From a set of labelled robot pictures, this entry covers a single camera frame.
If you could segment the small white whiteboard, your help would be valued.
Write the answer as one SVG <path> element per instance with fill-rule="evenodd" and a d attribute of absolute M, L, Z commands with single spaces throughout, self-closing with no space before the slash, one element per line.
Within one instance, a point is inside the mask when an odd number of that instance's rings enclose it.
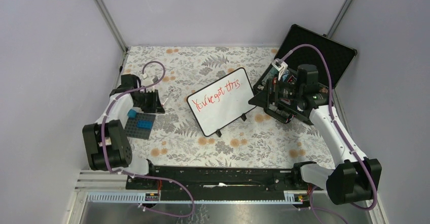
<path fill-rule="evenodd" d="M 245 68 L 240 67 L 187 97 L 187 104 L 202 134 L 220 135 L 221 129 L 256 106 L 249 104 L 254 97 Z"/>

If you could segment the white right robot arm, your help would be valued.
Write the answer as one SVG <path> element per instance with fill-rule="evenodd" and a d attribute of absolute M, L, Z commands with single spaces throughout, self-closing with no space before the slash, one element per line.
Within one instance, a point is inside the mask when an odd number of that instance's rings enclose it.
<path fill-rule="evenodd" d="M 286 64 L 270 65 L 254 86 L 249 104 L 287 124 L 293 118 L 314 126 L 329 148 L 335 167 L 328 169 L 314 161 L 293 165 L 291 183 L 302 190 L 309 184 L 328 192 L 336 204 L 377 202 L 382 166 L 357 146 L 339 120 L 332 92 L 323 92 L 315 65 L 302 64 L 291 73 Z"/>

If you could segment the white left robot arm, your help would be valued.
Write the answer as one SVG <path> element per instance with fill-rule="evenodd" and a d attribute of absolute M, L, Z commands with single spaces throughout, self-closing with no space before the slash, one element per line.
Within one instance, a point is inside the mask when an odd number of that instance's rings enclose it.
<path fill-rule="evenodd" d="M 156 114 L 165 112 L 155 85 L 156 76 L 141 80 L 133 74 L 121 76 L 120 85 L 110 93 L 110 100 L 103 114 L 95 123 L 82 129 L 87 160 L 91 170 L 126 170 L 137 172 L 138 183 L 145 189 L 157 184 L 156 173 L 149 170 L 147 160 L 135 160 L 126 135 L 126 125 L 137 126 L 132 114 L 140 109 L 153 122 Z"/>

